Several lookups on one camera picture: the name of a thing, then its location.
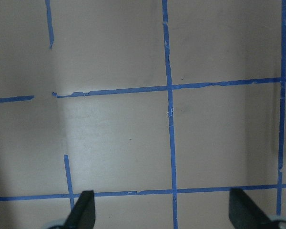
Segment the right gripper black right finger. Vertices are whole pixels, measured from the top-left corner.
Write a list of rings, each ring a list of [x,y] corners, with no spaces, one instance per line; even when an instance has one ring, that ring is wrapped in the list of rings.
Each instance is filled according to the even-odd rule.
[[[257,204],[240,188],[229,191],[229,220],[235,229],[276,229]]]

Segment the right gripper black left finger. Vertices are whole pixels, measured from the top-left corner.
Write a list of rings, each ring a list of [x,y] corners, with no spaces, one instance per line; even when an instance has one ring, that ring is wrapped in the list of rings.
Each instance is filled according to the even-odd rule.
[[[96,222],[94,191],[83,191],[65,220],[63,229],[93,229]]]

